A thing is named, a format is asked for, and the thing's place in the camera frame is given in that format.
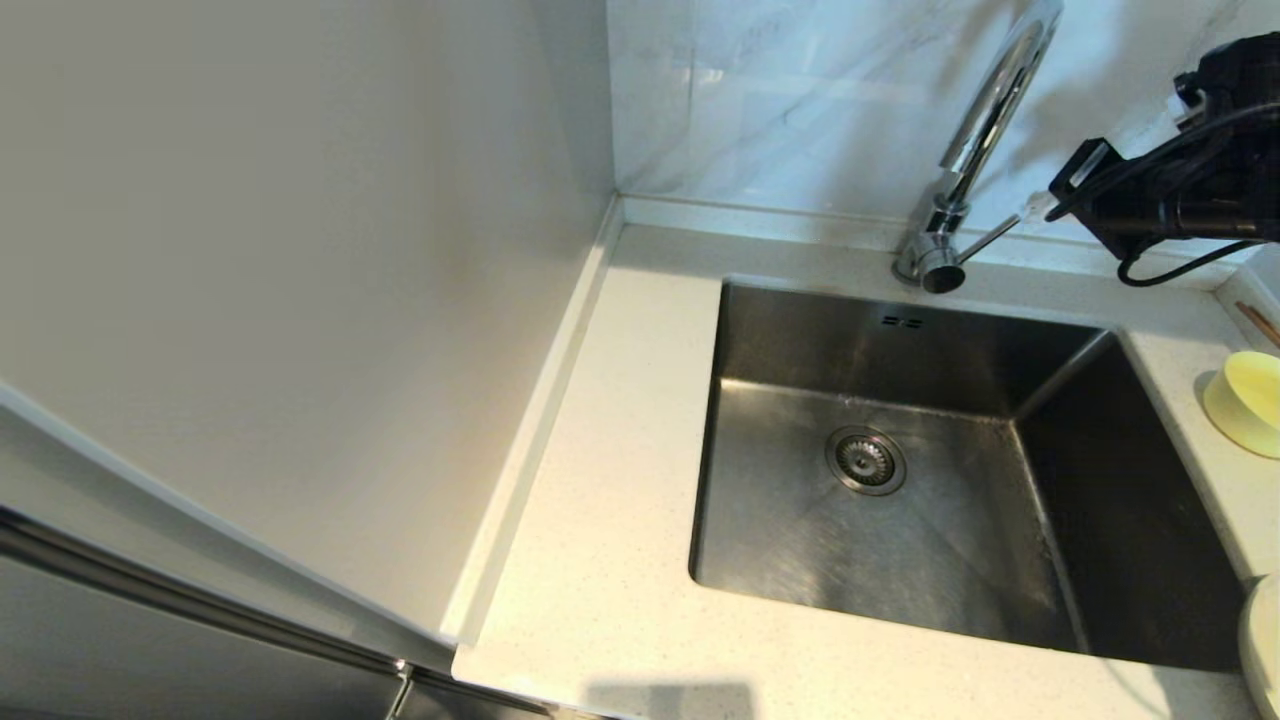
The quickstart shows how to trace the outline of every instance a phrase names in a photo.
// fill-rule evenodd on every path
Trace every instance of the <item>sink overflow hole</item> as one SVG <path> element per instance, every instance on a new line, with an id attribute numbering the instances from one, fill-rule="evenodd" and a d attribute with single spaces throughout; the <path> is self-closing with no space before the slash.
<path id="1" fill-rule="evenodd" d="M 920 325 L 923 325 L 924 322 L 918 318 L 899 318 L 896 315 L 884 315 L 883 318 L 881 318 L 881 324 L 893 325 L 897 328 L 908 328 L 914 331 Z"/>

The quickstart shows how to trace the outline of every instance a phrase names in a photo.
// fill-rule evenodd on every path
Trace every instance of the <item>drain strainer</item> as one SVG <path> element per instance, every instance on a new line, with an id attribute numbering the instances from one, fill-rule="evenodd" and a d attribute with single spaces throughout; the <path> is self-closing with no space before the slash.
<path id="1" fill-rule="evenodd" d="M 850 489 L 888 495 L 906 479 L 902 451 L 876 428 L 850 425 L 827 439 L 827 465 Z"/>

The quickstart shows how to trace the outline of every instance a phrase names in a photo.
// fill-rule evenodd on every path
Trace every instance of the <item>refrigerator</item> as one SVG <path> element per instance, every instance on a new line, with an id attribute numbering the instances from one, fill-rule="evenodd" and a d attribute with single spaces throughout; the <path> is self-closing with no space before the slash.
<path id="1" fill-rule="evenodd" d="M 0 507 L 0 717 L 527 720 L 463 685 Z"/>

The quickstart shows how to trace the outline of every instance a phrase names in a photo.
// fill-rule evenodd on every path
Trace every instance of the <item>black cable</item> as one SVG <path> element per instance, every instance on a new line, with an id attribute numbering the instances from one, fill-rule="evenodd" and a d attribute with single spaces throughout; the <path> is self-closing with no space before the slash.
<path id="1" fill-rule="evenodd" d="M 1129 269 L 1133 268 L 1133 264 L 1138 261 L 1138 258 L 1140 258 L 1142 254 L 1148 247 L 1151 247 L 1152 245 L 1155 245 L 1155 242 L 1152 242 L 1152 243 L 1143 243 L 1143 245 L 1139 245 L 1139 246 L 1134 247 L 1133 251 L 1129 252 L 1129 256 L 1125 258 L 1123 263 L 1120 263 L 1120 269 L 1116 270 L 1116 277 L 1120 278 L 1120 282 L 1123 282 L 1124 284 L 1126 284 L 1129 287 L 1151 287 L 1153 284 L 1165 283 L 1165 282 L 1169 282 L 1169 281 L 1171 281 L 1171 279 L 1174 279 L 1176 277 L 1185 275 L 1187 273 L 1194 270 L 1196 268 L 1199 268 L 1201 265 L 1207 265 L 1207 264 L 1212 263 L 1213 260 L 1219 260 L 1221 258 L 1226 258 L 1228 255 L 1230 255 L 1233 252 L 1239 252 L 1240 250 L 1244 250 L 1245 247 L 1253 247 L 1254 245 L 1260 245 L 1260 242 L 1256 241 L 1256 240 L 1242 240 L 1239 242 L 1233 242 L 1231 245 L 1228 245 L 1226 247 L 1219 247 L 1217 250 L 1215 250 L 1212 252 L 1207 252 L 1204 255 L 1201 255 L 1199 258 L 1197 258 L 1194 260 L 1190 260 L 1189 263 L 1187 263 L 1187 264 L 1184 264 L 1181 266 L 1174 268 L 1172 270 L 1169 270 L 1167 273 L 1165 273 L 1162 275 L 1156 275 L 1153 278 L 1142 278 L 1142 279 L 1138 279 L 1138 278 L 1129 277 Z"/>
<path id="2" fill-rule="evenodd" d="M 1089 200 L 1102 195 L 1103 192 L 1111 190 L 1112 187 L 1120 184 L 1121 182 L 1132 178 L 1133 176 L 1146 170 L 1156 160 L 1162 159 L 1174 150 L 1183 147 L 1190 142 L 1197 142 L 1203 137 L 1217 132 L 1219 129 L 1231 127 L 1240 120 L 1252 118 L 1253 115 L 1261 115 L 1263 113 L 1280 113 L 1280 101 L 1263 102 L 1262 105 L 1254 105 L 1252 108 L 1245 108 L 1243 110 L 1236 110 L 1221 118 L 1210 120 L 1199 127 L 1192 128 L 1178 137 L 1169 140 L 1160 147 L 1147 152 L 1142 158 L 1133 160 L 1132 163 L 1121 163 L 1102 170 L 1096 177 L 1089 178 L 1083 186 L 1078 187 L 1070 197 L 1062 200 L 1056 208 L 1050 210 L 1044 215 L 1044 220 L 1052 223 L 1053 220 L 1062 219 L 1068 213 L 1074 210 Z"/>

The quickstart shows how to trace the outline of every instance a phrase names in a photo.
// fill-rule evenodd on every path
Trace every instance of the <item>faucet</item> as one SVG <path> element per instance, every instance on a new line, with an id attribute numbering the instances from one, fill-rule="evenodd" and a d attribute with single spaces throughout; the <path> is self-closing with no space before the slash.
<path id="1" fill-rule="evenodd" d="M 942 156 L 942 177 L 925 191 L 902 241 L 893 261 L 897 279 L 925 292 L 951 292 L 964 283 L 961 265 L 1021 220 L 1016 214 L 1010 217 L 964 252 L 951 246 L 969 214 L 968 197 L 978 173 L 1027 94 L 1061 15 L 1062 0 L 1036 0 L 1005 36 L 987 79 Z"/>

